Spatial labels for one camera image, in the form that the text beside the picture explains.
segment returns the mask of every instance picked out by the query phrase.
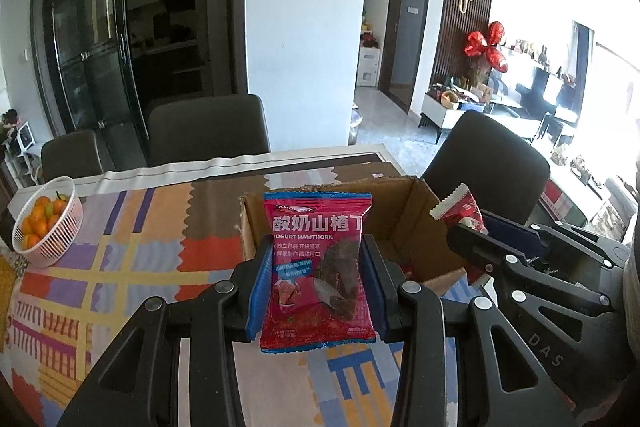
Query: foil balloon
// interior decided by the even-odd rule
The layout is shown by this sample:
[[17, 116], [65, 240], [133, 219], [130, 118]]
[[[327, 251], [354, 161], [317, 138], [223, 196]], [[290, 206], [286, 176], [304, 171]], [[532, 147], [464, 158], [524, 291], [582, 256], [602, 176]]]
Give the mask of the foil balloon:
[[464, 52], [467, 57], [478, 57], [482, 55], [487, 48], [486, 39], [481, 32], [471, 32], [466, 36]]
[[500, 71], [500, 73], [506, 73], [509, 70], [507, 59], [496, 48], [488, 48], [485, 57], [491, 67]]
[[489, 38], [487, 41], [490, 46], [496, 46], [504, 37], [504, 26], [501, 22], [495, 21], [489, 24]]

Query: orange fruit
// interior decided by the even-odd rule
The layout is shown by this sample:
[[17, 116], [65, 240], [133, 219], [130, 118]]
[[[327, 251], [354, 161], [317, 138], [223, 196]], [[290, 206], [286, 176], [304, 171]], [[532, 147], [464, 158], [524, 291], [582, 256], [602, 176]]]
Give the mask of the orange fruit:
[[56, 216], [56, 214], [53, 214], [53, 216], [49, 217], [49, 220], [47, 221], [47, 228], [49, 229], [49, 231], [53, 228], [53, 226], [58, 222], [59, 219], [60, 216]]
[[24, 235], [33, 233], [33, 229], [31, 228], [31, 223], [29, 222], [29, 216], [25, 217], [22, 220], [22, 224], [20, 225], [20, 230], [22, 230], [22, 233]]
[[42, 206], [46, 205], [47, 203], [50, 203], [51, 200], [49, 198], [47, 198], [46, 196], [40, 196], [36, 202], [34, 206], [38, 206], [39, 204], [41, 204]]
[[56, 200], [53, 202], [53, 213], [56, 214], [57, 216], [61, 216], [62, 212], [65, 211], [65, 208], [66, 208], [66, 201]]
[[35, 228], [36, 223], [38, 221], [44, 220], [44, 218], [45, 218], [44, 206], [42, 206], [41, 204], [37, 204], [36, 206], [33, 207], [33, 210], [31, 211], [31, 214], [29, 216], [29, 222], [31, 223], [31, 226]]
[[28, 233], [22, 240], [22, 249], [29, 250], [35, 247], [40, 242], [40, 238], [34, 233]]
[[47, 226], [47, 221], [45, 219], [39, 219], [33, 225], [33, 233], [35, 233], [39, 238], [43, 238], [49, 232], [49, 227]]

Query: white plastic basket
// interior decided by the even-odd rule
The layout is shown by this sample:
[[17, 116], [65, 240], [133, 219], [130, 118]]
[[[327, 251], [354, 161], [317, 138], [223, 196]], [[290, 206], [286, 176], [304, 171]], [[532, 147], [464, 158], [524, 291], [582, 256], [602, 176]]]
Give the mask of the white plastic basket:
[[[39, 197], [46, 196], [50, 200], [54, 200], [57, 196], [56, 191], [69, 196], [66, 208], [62, 212], [60, 219], [35, 247], [29, 250], [23, 250], [23, 234], [20, 229], [22, 221], [31, 214], [35, 201]], [[36, 267], [44, 268], [50, 266], [60, 259], [66, 250], [68, 250], [76, 238], [76, 235], [78, 235], [81, 225], [82, 205], [76, 193], [76, 184], [68, 176], [61, 176], [37, 190], [20, 211], [18, 218], [15, 220], [14, 232], [12, 233], [14, 250], [25, 256], [27, 260]]]

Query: wood slat panel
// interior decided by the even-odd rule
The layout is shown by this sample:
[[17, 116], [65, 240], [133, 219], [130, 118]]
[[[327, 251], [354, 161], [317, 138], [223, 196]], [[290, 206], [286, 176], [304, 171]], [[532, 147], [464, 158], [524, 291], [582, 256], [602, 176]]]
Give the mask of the wood slat panel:
[[444, 0], [430, 83], [442, 83], [450, 76], [467, 74], [468, 58], [462, 52], [466, 35], [475, 30], [486, 34], [491, 0], [473, 0], [465, 14], [460, 13], [458, 1]]

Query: snack package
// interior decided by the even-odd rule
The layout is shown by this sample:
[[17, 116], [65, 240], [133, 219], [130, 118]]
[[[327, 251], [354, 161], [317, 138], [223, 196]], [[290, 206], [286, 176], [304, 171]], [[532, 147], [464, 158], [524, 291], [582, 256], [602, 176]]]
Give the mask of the snack package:
[[271, 299], [260, 347], [267, 353], [373, 342], [358, 253], [371, 194], [272, 192]]
[[[448, 227], [460, 223], [480, 233], [489, 233], [482, 220], [482, 214], [469, 187], [460, 184], [447, 198], [438, 203], [430, 212], [433, 219], [441, 219]], [[467, 263], [466, 280], [474, 286], [482, 285], [489, 277], [484, 270]]]

